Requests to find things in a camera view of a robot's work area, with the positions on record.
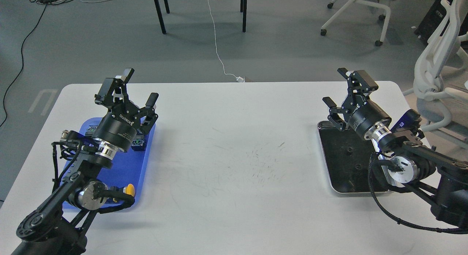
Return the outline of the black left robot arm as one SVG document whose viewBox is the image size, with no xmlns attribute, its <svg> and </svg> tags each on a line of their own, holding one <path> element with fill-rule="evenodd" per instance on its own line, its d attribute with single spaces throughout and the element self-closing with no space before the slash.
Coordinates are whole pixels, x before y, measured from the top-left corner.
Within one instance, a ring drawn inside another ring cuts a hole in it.
<svg viewBox="0 0 468 255">
<path fill-rule="evenodd" d="M 127 152 L 137 135 L 147 135 L 158 115 L 152 92 L 144 107 L 128 96 L 127 84 L 134 73 L 104 80 L 95 103 L 107 108 L 91 135 L 64 130 L 52 143 L 54 178 L 52 193 L 18 225 L 22 241 L 14 255 L 80 255 L 86 250 L 86 233 L 97 214 L 117 212 L 135 203 L 133 185 L 109 187 L 98 175 L 111 168 L 117 152 Z"/>
</svg>

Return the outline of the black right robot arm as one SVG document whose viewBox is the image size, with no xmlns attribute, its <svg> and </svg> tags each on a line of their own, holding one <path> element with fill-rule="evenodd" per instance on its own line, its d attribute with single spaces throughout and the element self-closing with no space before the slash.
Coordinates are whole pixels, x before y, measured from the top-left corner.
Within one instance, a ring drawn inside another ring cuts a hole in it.
<svg viewBox="0 0 468 255">
<path fill-rule="evenodd" d="M 423 145 L 422 119 L 416 110 L 407 110 L 389 128 L 391 117 L 370 99 L 370 94 L 379 88 L 370 75 L 364 70 L 337 71 L 346 79 L 347 96 L 341 106 L 330 97 L 323 98 L 329 108 L 328 120 L 341 132 L 351 129 L 360 139 L 377 144 L 376 152 L 370 155 L 367 183 L 378 207 L 397 224 L 438 233 L 467 234 L 467 162 Z M 374 178 L 386 190 L 416 194 L 430 205 L 436 220 L 452 228 L 424 227 L 391 214 L 375 195 Z"/>
</svg>

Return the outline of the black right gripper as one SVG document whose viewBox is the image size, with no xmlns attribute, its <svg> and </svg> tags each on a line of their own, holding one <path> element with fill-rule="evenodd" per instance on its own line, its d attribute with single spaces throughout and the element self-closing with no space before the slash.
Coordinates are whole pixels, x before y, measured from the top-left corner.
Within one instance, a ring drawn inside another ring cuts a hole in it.
<svg viewBox="0 0 468 255">
<path fill-rule="evenodd" d="M 364 70 L 348 71 L 346 68 L 338 68 L 348 84 L 348 96 L 338 107 L 330 97 L 323 97 L 323 102 L 329 107 L 328 120 L 339 131 L 345 131 L 351 127 L 364 140 L 370 140 L 368 130 L 377 122 L 389 126 L 391 117 L 376 103 L 370 100 L 371 92 L 378 90 L 378 84 Z"/>
</svg>

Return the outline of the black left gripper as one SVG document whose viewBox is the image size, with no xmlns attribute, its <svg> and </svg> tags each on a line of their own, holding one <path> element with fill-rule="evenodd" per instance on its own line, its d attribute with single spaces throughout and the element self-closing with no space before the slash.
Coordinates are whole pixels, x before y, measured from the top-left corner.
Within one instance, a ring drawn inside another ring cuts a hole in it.
<svg viewBox="0 0 468 255">
<path fill-rule="evenodd" d="M 130 149 L 137 130 L 141 134 L 148 134 L 158 119 L 155 112 L 155 103 L 159 97 L 157 92 L 150 94 L 142 108 L 129 100 L 127 83 L 134 72 L 133 68 L 127 68 L 122 75 L 106 78 L 95 95 L 95 103 L 109 111 L 99 123 L 92 139 L 105 141 L 122 152 Z"/>
</svg>

